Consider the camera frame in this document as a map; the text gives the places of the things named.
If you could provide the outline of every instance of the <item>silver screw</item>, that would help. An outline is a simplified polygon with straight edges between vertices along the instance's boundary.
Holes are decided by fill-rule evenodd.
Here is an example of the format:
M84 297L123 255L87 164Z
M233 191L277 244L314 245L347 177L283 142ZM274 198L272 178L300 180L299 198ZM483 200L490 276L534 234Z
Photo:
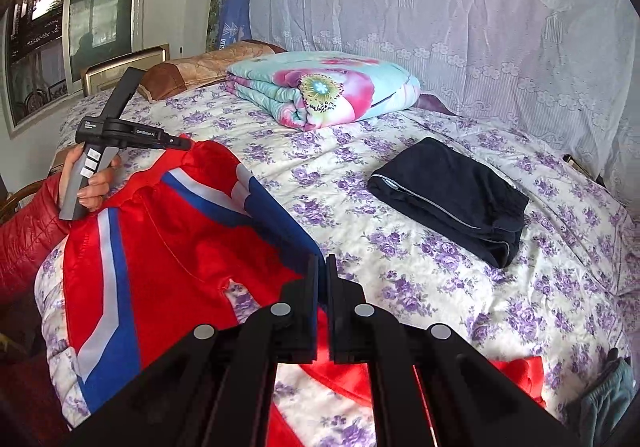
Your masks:
M201 324L200 326L197 326L196 329L194 329L193 336L203 341L205 339L210 339L211 337L213 337L214 332L215 330L210 324Z
M276 317L284 317L285 315L289 315L291 311L291 306L289 306L286 302L276 302L273 306L271 306L271 313L273 313Z
M370 304L358 304L354 308L354 312L356 312L356 315L359 315L360 317L370 317L375 311L375 308Z
M441 341L445 341L451 336L451 328L446 324L434 324L431 328L431 335Z

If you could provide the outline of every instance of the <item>red jacket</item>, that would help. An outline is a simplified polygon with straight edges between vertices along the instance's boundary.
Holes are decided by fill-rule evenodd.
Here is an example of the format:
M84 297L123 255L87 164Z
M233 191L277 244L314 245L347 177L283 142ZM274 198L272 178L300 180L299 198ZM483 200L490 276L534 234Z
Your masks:
M69 232L58 219L60 174L47 178L31 203L0 227L0 305L33 284L38 268Z

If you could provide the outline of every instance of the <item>white sheer curtain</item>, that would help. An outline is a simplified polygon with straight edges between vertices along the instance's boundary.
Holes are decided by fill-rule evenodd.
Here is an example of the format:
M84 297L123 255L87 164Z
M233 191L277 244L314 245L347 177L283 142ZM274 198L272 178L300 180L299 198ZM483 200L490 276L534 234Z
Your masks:
M640 209L629 0L251 0L250 17L254 38L288 50L396 62L453 112L571 153Z

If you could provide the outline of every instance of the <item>bed sheet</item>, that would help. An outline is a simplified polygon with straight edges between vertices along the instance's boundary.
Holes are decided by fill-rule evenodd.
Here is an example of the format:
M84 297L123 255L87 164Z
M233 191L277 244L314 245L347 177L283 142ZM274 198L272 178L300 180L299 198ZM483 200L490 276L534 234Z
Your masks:
M82 116L102 109L108 95L71 109L60 147L72 141ZM541 141L423 109L299 132L217 85L154 104L137 94L124 118L228 146L323 253L337 255L340 275L361 283L368 301L402 322L423 328L447 323L490 359L541 355L543 398L556 417L594 379L610 347L629 351L640 284L632 222L604 189ZM489 267L366 190L373 170L427 136L487 164L530 198L520 251L509 268ZM114 189L160 153L124 151ZM52 383L75 426L89 412L76 378L75 351L67 343L64 246L63 241L40 268L35 294ZM232 284L226 293L239 319L257 307L242 286ZM370 409L336 395L298 366L278 368L274 401L305 446L375 442Z

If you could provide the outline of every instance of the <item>window frame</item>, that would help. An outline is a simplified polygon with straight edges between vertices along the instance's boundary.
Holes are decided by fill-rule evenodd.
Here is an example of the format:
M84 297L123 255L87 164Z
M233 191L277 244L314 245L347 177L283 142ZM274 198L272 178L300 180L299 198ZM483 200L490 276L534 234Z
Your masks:
M143 5L144 0L131 0L131 51L135 52L143 48ZM62 7L62 54L65 64L65 82L66 90L68 93L61 96L54 101L47 104L38 112L33 113L31 116L25 117L17 124L14 124L14 118L12 116L9 90L8 90L8 77L9 69L6 58L6 52L8 50L9 37L8 24L10 23L10 11L12 8L8 8L4 17L0 22L0 101L2 103L2 111L4 114L4 120L6 122L9 138L14 138L25 129L31 127L35 123L49 116L51 113L60 109L62 106L68 104L70 100L77 100L82 97L82 80L73 81L71 73L71 56L69 55L69 10L70 0L63 0Z

